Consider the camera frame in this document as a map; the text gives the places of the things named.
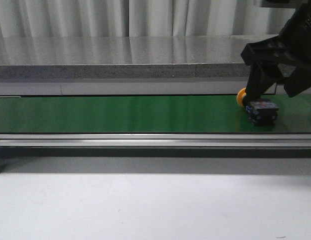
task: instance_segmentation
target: orange wheel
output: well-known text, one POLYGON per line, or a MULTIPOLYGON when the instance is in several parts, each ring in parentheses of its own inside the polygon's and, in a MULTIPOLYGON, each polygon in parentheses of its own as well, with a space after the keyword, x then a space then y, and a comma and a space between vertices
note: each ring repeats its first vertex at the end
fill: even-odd
POLYGON ((245 88, 242 88, 239 93, 237 94, 236 96, 236 102, 237 104, 239 104, 240 106, 243 107, 243 103, 242 103, 242 100, 243 98, 245 97, 246 93, 245 93, 245 88))

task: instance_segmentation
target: green conveyor belt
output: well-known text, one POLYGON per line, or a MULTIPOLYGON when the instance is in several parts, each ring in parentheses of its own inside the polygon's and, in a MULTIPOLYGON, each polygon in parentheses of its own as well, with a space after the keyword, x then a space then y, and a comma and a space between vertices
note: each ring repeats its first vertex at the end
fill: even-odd
POLYGON ((311 95, 268 98, 274 127, 254 127, 232 95, 0 98, 0 133, 311 132, 311 95))

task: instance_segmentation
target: white curtain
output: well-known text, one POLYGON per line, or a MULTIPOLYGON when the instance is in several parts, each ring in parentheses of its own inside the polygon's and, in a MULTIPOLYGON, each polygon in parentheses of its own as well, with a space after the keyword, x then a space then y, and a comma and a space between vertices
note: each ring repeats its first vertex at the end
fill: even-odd
POLYGON ((276 34, 292 14, 253 0, 0 0, 0 36, 276 34))

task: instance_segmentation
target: gray countertop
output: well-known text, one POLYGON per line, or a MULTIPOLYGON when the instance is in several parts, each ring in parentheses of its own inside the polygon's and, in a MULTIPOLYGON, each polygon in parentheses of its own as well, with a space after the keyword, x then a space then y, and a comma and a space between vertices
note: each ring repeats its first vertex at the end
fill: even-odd
POLYGON ((0 79, 245 77, 261 36, 0 38, 0 79))

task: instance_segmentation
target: white floor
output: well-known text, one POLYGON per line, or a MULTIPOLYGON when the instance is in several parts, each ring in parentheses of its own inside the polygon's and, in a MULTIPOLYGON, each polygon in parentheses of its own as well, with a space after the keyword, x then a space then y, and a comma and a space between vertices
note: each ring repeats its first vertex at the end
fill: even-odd
POLYGON ((311 175, 1 173, 0 240, 39 239, 311 240, 311 175))

